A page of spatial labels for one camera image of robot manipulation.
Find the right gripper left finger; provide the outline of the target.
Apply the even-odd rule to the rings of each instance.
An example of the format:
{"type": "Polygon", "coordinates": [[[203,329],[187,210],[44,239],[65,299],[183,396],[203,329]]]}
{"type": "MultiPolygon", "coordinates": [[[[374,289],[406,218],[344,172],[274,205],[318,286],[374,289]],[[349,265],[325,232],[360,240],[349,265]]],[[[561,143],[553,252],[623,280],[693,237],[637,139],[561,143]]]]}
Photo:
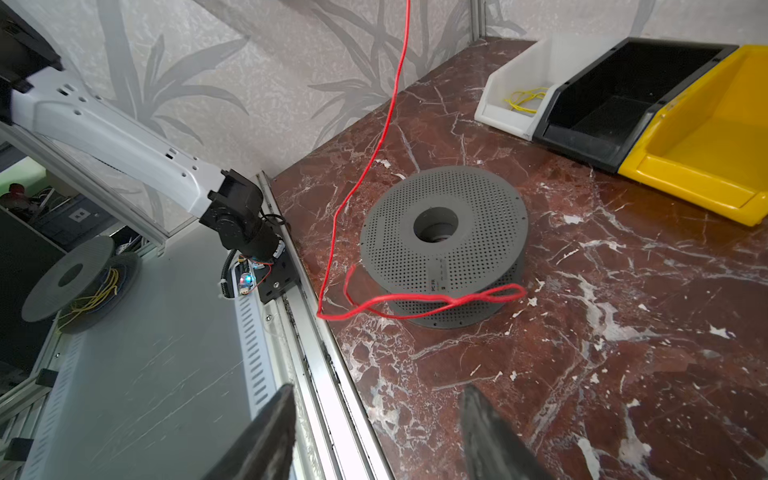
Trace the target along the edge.
{"type": "Polygon", "coordinates": [[[284,384],[203,479],[288,479],[296,420],[294,387],[284,384]]]}

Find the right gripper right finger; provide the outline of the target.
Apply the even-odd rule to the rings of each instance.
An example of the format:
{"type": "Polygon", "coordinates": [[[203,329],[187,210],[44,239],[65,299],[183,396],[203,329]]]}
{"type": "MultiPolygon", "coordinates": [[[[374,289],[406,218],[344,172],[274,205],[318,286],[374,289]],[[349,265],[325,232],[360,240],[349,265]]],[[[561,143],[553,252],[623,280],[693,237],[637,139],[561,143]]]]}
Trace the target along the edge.
{"type": "Polygon", "coordinates": [[[462,393],[460,424],[469,479],[553,479],[474,385],[462,393]]]}

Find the grey perforated spool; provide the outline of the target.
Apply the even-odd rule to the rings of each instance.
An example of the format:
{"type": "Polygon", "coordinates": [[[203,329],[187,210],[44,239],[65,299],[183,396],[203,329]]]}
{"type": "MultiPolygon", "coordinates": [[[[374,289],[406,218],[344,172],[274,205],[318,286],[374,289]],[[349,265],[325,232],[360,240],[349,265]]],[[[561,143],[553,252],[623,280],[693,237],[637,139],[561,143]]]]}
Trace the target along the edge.
{"type": "Polygon", "coordinates": [[[394,315],[428,328],[469,326],[501,304],[447,309],[411,295],[511,293],[522,280],[528,226],[523,198],[506,180],[474,167],[434,168],[399,182],[372,207],[361,230],[362,264],[390,295],[394,315]]]}

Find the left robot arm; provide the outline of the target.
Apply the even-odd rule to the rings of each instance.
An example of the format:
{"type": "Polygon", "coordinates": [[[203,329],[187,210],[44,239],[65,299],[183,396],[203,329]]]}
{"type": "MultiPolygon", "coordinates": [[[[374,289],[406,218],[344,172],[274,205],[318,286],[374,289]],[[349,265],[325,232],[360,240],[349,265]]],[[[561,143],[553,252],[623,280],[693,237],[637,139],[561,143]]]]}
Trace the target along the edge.
{"type": "Polygon", "coordinates": [[[216,231],[228,250],[262,264],[281,254],[280,236],[261,216],[259,187],[177,149],[91,94],[8,5],[1,7],[1,120],[74,147],[162,192],[216,231]]]}

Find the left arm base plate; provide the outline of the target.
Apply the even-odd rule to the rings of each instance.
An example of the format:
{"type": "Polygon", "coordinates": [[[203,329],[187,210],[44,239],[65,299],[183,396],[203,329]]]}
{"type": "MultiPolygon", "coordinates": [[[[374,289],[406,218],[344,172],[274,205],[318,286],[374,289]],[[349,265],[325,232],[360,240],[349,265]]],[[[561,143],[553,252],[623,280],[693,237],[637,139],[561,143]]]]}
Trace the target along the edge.
{"type": "Polygon", "coordinates": [[[234,280],[239,295],[258,295],[267,304],[285,294],[299,277],[278,225],[266,222],[263,230],[269,236],[257,243],[259,256],[239,254],[234,280]]]}

